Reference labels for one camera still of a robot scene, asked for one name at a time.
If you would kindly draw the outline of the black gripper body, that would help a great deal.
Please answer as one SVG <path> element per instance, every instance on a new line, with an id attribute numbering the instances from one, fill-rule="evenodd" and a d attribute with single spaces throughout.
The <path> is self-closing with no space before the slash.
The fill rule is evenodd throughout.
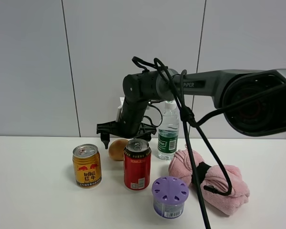
<path id="1" fill-rule="evenodd" d="M 97 124 L 97 134 L 115 135 L 123 138 L 139 138 L 156 134 L 156 128 L 142 122 L 148 100 L 132 102 L 125 97 L 118 121 Z"/>

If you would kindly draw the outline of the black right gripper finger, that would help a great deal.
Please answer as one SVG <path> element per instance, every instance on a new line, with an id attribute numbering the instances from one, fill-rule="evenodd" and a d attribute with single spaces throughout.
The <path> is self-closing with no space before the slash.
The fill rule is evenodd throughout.
<path id="1" fill-rule="evenodd" d="M 137 135 L 137 136 L 133 137 L 133 139 L 143 139 L 147 142 L 150 142 L 152 139 L 152 136 L 151 136 L 151 133 L 147 133 L 147 134 Z"/>

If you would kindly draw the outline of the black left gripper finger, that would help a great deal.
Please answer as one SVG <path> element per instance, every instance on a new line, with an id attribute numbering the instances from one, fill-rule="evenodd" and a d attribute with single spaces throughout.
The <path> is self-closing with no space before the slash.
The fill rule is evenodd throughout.
<path id="1" fill-rule="evenodd" d="M 104 143 L 105 149 L 108 149 L 110 143 L 110 134 L 109 133 L 101 133 L 101 141 Z"/>

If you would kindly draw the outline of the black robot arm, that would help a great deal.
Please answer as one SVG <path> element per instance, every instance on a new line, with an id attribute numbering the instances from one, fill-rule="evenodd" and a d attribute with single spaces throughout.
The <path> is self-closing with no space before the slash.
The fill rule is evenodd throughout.
<path id="1" fill-rule="evenodd" d="M 150 101 L 175 100 L 180 118 L 198 127 L 223 114 L 237 132 L 251 137 L 286 132 L 286 69 L 217 70 L 177 73 L 167 69 L 127 75 L 123 80 L 124 102 L 116 121 L 97 124 L 96 132 L 108 145 L 110 136 L 150 140 L 156 129 L 142 122 Z M 183 95 L 209 96 L 215 110 L 195 120 Z"/>

